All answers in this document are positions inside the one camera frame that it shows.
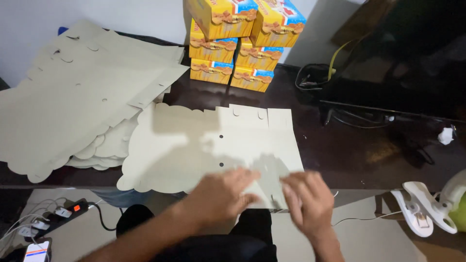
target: floor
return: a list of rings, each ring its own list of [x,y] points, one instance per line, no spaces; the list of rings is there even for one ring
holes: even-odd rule
[[[89,190],[78,189],[36,189],[33,191],[24,209],[22,216],[42,208],[36,212],[41,214],[49,206],[51,201],[37,205],[45,199],[66,198],[68,200],[79,200],[85,198],[87,201],[98,202],[100,199]],[[170,195],[154,193],[148,201],[147,206],[155,213],[159,213],[165,206],[173,203],[176,199]],[[102,209],[103,220],[108,228],[114,228],[120,211],[104,201],[99,202]],[[334,209],[332,223],[345,218],[374,218],[376,201],[374,197],[366,198],[351,204]],[[390,212],[383,203],[384,213]],[[207,230],[205,234],[227,233],[233,226],[234,221],[228,225],[218,225]],[[346,261],[419,261],[432,262],[436,258],[448,258],[449,261],[466,261],[465,256],[450,248],[441,248],[425,243],[412,241],[397,221],[377,219],[373,221],[344,221],[335,227],[341,244],[341,250]],[[272,214],[272,235],[274,244],[277,246],[279,261],[315,261],[314,252],[304,236],[294,227],[289,214]],[[97,247],[108,243],[115,238],[115,232],[109,232],[102,228],[99,221],[99,213],[96,208],[91,208],[87,213],[76,218],[72,222],[56,229],[46,235],[51,237],[52,261],[74,261],[89,253]],[[20,236],[12,241],[12,247],[25,244]],[[432,248],[438,248],[441,252],[432,252]]]

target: food image on box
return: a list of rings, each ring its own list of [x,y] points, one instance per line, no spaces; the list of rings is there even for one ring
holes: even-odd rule
[[[233,59],[238,38],[206,41],[197,23],[192,19],[189,40],[189,57],[229,63]]]
[[[258,47],[293,47],[306,18],[289,0],[254,0],[259,6],[249,38]]]
[[[240,41],[237,66],[273,71],[283,54],[283,47],[254,47],[249,37],[242,37]]]
[[[272,71],[236,66],[230,85],[265,92],[273,77]]]
[[[192,58],[191,79],[228,84],[233,72],[233,61],[231,63],[214,62]]]
[[[186,0],[186,8],[209,40],[249,36],[258,6],[254,0]]]

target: smartphone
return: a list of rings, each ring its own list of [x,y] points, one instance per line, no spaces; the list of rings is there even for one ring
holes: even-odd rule
[[[37,242],[37,244],[30,244],[26,249],[23,262],[49,262],[47,258],[50,257],[50,240]]]

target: hand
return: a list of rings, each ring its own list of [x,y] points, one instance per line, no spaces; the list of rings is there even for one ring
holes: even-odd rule
[[[243,168],[225,173],[208,174],[176,206],[201,226],[235,218],[246,207],[259,201],[255,194],[241,194],[260,173]]]
[[[320,173],[296,172],[281,181],[291,219],[296,227],[311,242],[332,234],[334,197]]]

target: black pants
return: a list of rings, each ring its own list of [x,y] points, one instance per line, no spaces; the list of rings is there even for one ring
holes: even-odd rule
[[[154,214],[144,205],[129,207],[116,224],[116,237],[146,222]],[[245,235],[272,245],[272,217],[268,209],[246,209],[229,235]]]

